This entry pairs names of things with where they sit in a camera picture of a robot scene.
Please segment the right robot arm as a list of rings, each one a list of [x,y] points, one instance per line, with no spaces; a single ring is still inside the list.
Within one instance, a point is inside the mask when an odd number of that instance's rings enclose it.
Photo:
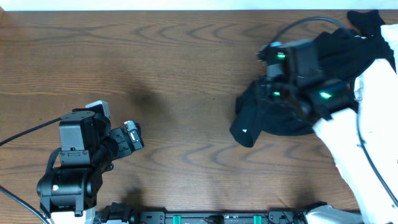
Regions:
[[[326,75],[311,40],[271,42],[259,53],[268,65],[267,100],[310,123],[349,185],[359,212],[319,204],[307,223],[397,222],[397,64],[377,57],[353,85]]]

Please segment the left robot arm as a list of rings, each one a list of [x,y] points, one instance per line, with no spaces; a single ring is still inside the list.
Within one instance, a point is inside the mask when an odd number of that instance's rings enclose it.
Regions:
[[[59,124],[61,147],[38,181],[40,211],[49,223],[93,223],[103,173],[113,162],[144,147],[141,127],[133,120],[111,127],[104,112],[75,109]]]

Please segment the black Sydrogen t-shirt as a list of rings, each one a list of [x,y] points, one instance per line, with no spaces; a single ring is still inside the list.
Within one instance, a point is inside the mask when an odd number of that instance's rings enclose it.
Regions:
[[[318,57],[318,66],[328,78],[353,83],[377,59],[386,59],[392,68],[397,62],[397,26],[382,25],[376,30],[338,29],[323,32],[311,42]],[[253,147],[261,132],[277,136],[302,136],[313,132],[309,122],[300,119],[294,110],[271,102],[267,80],[253,81],[237,98],[236,118],[229,131],[244,147]]]

